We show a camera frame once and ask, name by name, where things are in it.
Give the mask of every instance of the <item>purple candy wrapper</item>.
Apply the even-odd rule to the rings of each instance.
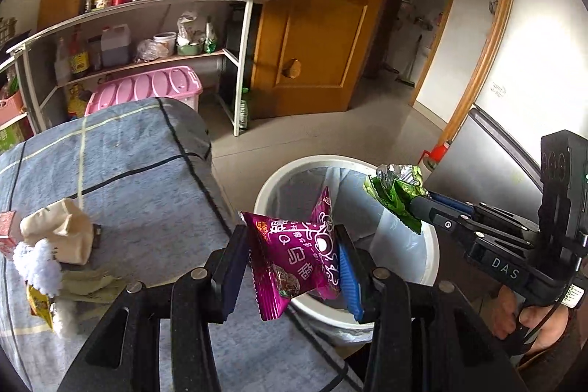
[[[308,223],[244,212],[241,217],[249,227],[255,291],[264,321],[277,319],[290,299],[313,289],[324,299],[337,297],[339,258],[328,188]]]

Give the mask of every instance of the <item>human hand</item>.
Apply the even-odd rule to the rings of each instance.
[[[519,315],[520,323],[532,329],[549,312],[549,307],[530,306],[523,309]],[[516,297],[513,291],[502,286],[495,300],[490,318],[490,330],[498,339],[505,339],[516,329]],[[540,352],[554,345],[562,336],[567,326],[569,311],[566,306],[559,306],[552,316],[543,324],[537,339],[527,354]]]

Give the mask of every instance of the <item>white trash can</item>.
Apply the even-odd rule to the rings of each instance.
[[[333,222],[345,225],[357,247],[369,250],[375,232],[392,231],[387,236],[389,251],[375,257],[377,266],[386,266],[413,283],[433,285],[439,269],[439,242],[435,229],[423,223],[415,234],[395,215],[363,190],[366,175],[376,167],[364,161],[337,155],[316,155],[292,161],[268,178],[255,201],[254,213],[294,221],[308,221],[312,208],[325,186],[329,187]],[[345,301],[322,301],[310,294],[292,300],[305,319],[329,341],[342,346],[367,343],[373,323],[359,324],[345,309]]]

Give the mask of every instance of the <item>blue gripper pad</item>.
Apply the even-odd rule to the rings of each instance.
[[[450,208],[454,208],[455,210],[461,211],[469,216],[472,216],[474,214],[474,208],[462,201],[457,201],[456,199],[450,198],[439,193],[435,193],[434,191],[430,191],[429,193],[431,195],[431,199],[434,199],[434,201],[438,201],[446,206],[449,206]]]
[[[347,303],[347,310],[354,315],[354,319],[359,322],[363,317],[363,307],[361,301],[361,291],[359,283],[355,277],[354,269],[349,261],[349,256],[345,247],[339,243],[339,278],[341,292]]]

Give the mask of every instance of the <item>plastic trash bag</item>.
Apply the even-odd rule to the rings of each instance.
[[[427,248],[423,235],[413,233],[394,214],[363,189],[366,176],[340,167],[319,167],[296,173],[275,190],[267,215],[305,221],[325,186],[329,187],[334,224],[343,224],[356,247],[370,252],[377,266],[387,267],[405,281],[419,283],[424,275]],[[331,307],[345,309],[342,296]],[[315,330],[335,345],[367,343],[372,332],[345,330],[305,317]]]

